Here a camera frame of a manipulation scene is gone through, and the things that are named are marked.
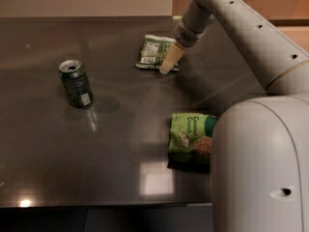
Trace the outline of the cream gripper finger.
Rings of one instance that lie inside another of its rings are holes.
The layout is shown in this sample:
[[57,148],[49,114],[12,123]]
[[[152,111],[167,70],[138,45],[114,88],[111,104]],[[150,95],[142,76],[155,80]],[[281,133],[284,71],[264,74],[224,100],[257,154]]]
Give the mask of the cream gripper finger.
[[184,55],[183,46],[179,43],[172,43],[166,53],[159,71],[162,74],[169,73]]

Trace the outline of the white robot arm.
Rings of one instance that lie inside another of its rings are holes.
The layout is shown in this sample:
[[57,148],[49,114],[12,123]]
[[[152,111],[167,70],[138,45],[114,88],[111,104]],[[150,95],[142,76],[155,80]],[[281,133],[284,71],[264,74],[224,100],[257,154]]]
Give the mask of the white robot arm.
[[242,0],[192,0],[161,73],[217,19],[266,91],[219,119],[212,137],[214,232],[309,232],[309,53]]

